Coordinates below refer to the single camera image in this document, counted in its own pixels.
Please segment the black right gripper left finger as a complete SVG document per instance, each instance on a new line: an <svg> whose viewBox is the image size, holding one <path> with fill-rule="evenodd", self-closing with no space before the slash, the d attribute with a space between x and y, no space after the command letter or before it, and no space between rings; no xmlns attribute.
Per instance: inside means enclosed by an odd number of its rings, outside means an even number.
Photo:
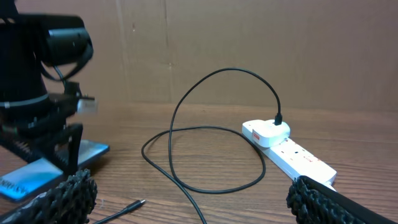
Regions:
<svg viewBox="0 0 398 224"><path fill-rule="evenodd" d="M79 170L55 188L2 215L1 224L89 223L97 193L90 170Z"/></svg>

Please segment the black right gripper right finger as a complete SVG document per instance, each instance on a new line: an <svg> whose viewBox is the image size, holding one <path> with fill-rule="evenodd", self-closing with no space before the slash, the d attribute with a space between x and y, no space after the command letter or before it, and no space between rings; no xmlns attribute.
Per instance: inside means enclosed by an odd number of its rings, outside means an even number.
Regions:
<svg viewBox="0 0 398 224"><path fill-rule="evenodd" d="M293 180L286 202L299 224L396 224L305 175Z"/></svg>

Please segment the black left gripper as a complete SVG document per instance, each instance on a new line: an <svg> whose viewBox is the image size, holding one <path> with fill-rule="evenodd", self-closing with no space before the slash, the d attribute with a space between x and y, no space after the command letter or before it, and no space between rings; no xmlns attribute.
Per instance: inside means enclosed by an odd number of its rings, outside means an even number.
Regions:
<svg viewBox="0 0 398 224"><path fill-rule="evenodd" d="M83 125L67 119L93 104L71 79L92 59L79 16L20 13L1 1L1 146L27 163L41 157L73 175Z"/></svg>

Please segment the blue smartphone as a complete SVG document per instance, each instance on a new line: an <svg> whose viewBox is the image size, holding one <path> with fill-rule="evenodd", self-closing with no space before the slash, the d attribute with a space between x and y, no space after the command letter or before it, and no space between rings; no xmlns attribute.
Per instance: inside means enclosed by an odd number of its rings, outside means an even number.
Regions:
<svg viewBox="0 0 398 224"><path fill-rule="evenodd" d="M81 140L78 169L83 169L108 151L109 146L106 144ZM1 196L13 202L20 202L31 195L40 193L62 177L62 170L42 158L1 176Z"/></svg>

